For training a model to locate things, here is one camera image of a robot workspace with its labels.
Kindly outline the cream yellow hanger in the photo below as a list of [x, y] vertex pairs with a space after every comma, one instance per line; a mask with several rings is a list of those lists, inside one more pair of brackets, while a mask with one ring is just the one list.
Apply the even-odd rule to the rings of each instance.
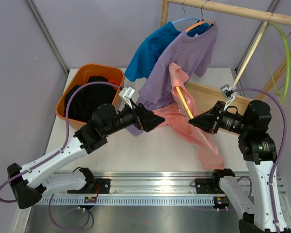
[[192, 114], [192, 112], [191, 112], [191, 110], [190, 110], [190, 108], [189, 108], [189, 106], [188, 106], [188, 104], [187, 104], [187, 102], [186, 102], [186, 99], [184, 98], [184, 96], [183, 96], [183, 94], [182, 94], [181, 89], [180, 89], [179, 86], [176, 86], [176, 91], [177, 91], [177, 93], [178, 93], [178, 95], [179, 95], [179, 98], [180, 98], [180, 100], [181, 100], [181, 102], [182, 102], [182, 105], [183, 105], [183, 107], [184, 107], [184, 109], [185, 109], [186, 115], [187, 115], [190, 119], [193, 119], [194, 116], [193, 116], [193, 114]]

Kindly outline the pink t shirt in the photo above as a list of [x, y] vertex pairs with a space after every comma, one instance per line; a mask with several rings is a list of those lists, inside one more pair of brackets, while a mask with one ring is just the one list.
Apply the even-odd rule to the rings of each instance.
[[211, 135], [189, 124], [190, 118], [186, 115], [185, 109], [176, 91], [176, 86], [179, 86], [193, 116], [196, 116], [197, 111], [195, 109], [194, 98], [189, 94], [184, 85], [184, 83], [189, 80], [189, 75], [176, 63], [171, 63], [169, 65], [169, 73], [171, 94], [175, 101], [166, 107], [153, 111], [156, 115], [165, 118], [165, 122], [160, 126], [172, 128], [179, 136], [199, 147], [197, 158], [203, 170], [223, 169], [225, 167], [224, 158], [220, 154]]

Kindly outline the orange t shirt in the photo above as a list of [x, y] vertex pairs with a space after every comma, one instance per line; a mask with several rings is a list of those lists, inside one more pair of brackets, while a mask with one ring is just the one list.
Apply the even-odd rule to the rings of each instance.
[[119, 88], [121, 86], [121, 82], [115, 80], [108, 80], [109, 83], [114, 85], [114, 88]]

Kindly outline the black t shirt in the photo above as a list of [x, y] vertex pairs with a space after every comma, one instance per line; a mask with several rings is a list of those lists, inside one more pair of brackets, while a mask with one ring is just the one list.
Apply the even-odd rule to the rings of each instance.
[[92, 113], [104, 103], [112, 103], [117, 88], [105, 84], [90, 85], [80, 90], [73, 98], [68, 118], [88, 122]]

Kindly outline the lime green hanger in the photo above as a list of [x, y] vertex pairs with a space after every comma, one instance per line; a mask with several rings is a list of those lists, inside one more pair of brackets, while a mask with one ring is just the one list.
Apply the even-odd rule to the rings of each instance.
[[[262, 44], [263, 44], [263, 49], [265, 52], [265, 57], [267, 61], [267, 65], [269, 68], [269, 72], [271, 74], [270, 80], [265, 84], [264, 89], [268, 92], [271, 88], [274, 89], [275, 94], [280, 97], [279, 103], [282, 105], [288, 95], [289, 91], [289, 86], [290, 86], [290, 76], [291, 76], [291, 49], [289, 47], [288, 39], [291, 35], [291, 32], [288, 33], [288, 35], [285, 35], [283, 30], [275, 23], [267, 23], [265, 30], [268, 29], [269, 26], [274, 27], [280, 34], [283, 46], [284, 46], [284, 52], [285, 52], [285, 60], [282, 62], [282, 64], [277, 68], [276, 71], [273, 72], [272, 66], [271, 66], [271, 61], [270, 61], [270, 56], [267, 51], [267, 46], [266, 42], [264, 39], [264, 36], [262, 36]], [[281, 76], [285, 74], [285, 82], [277, 88], [276, 83], [281, 78]]]

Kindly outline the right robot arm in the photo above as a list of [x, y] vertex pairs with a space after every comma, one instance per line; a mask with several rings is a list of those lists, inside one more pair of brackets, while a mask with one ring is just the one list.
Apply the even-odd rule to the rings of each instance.
[[243, 115], [231, 113], [223, 101], [189, 120], [199, 129], [215, 134], [224, 129], [238, 134], [238, 147], [246, 162], [254, 199], [246, 195], [231, 169], [215, 170], [210, 186], [224, 192], [239, 217], [242, 233], [291, 233], [280, 204], [275, 162], [279, 158], [267, 133], [272, 119], [270, 106], [260, 100], [249, 102]]

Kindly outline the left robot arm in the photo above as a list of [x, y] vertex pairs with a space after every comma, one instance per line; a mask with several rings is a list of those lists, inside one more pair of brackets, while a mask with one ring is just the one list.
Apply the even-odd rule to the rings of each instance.
[[100, 105], [88, 123], [67, 139], [63, 147], [31, 163], [8, 166], [9, 184], [18, 207], [29, 208], [42, 197], [61, 192], [92, 192], [96, 179], [89, 168], [81, 167], [65, 175], [56, 171], [104, 146], [113, 133], [129, 126], [149, 132], [164, 121], [142, 104], [125, 105], [122, 111], [116, 111], [112, 104]]

